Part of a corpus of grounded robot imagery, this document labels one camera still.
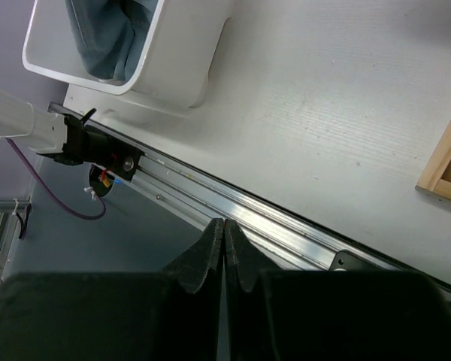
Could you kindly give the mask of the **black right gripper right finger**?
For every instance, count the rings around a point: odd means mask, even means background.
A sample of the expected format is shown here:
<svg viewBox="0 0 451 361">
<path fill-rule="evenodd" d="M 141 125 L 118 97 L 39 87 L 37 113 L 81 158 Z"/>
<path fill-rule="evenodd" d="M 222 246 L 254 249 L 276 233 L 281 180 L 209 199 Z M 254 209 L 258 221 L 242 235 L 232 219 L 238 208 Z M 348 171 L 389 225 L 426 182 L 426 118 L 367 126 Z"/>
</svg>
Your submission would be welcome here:
<svg viewBox="0 0 451 361">
<path fill-rule="evenodd" d="M 451 360 L 451 307 L 417 272 L 287 271 L 224 223 L 233 360 Z"/>
</svg>

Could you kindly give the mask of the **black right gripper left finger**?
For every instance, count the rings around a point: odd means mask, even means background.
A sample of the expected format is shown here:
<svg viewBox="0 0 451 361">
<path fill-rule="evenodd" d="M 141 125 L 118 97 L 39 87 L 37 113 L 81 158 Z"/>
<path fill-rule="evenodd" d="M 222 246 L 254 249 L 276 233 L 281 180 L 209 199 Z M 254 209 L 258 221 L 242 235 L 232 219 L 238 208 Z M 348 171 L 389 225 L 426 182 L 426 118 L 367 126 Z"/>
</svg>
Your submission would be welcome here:
<svg viewBox="0 0 451 361">
<path fill-rule="evenodd" d="M 22 273 L 0 286 L 0 360 L 214 360 L 224 221 L 159 272 Z"/>
</svg>

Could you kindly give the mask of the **light blue denim skirt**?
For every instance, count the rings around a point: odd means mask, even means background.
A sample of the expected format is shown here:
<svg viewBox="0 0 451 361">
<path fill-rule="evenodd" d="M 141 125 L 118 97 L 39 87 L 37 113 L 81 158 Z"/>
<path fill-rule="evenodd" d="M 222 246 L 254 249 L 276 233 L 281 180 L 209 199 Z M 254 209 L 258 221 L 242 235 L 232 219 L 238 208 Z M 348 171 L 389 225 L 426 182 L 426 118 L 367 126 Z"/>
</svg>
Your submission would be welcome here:
<svg viewBox="0 0 451 361">
<path fill-rule="evenodd" d="M 66 1 L 77 51 L 86 72 L 121 84 L 138 67 L 157 1 Z"/>
</svg>

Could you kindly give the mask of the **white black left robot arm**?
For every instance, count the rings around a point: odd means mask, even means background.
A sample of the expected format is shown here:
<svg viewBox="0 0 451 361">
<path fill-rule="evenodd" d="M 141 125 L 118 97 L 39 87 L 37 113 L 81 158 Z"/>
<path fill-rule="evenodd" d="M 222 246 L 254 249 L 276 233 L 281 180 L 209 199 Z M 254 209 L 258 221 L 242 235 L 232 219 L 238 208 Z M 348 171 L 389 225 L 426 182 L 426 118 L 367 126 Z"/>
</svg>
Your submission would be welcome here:
<svg viewBox="0 0 451 361">
<path fill-rule="evenodd" d="M 95 163 L 130 181 L 141 151 L 89 125 L 96 111 L 42 111 L 0 89 L 0 139 L 18 141 L 64 165 Z"/>
</svg>

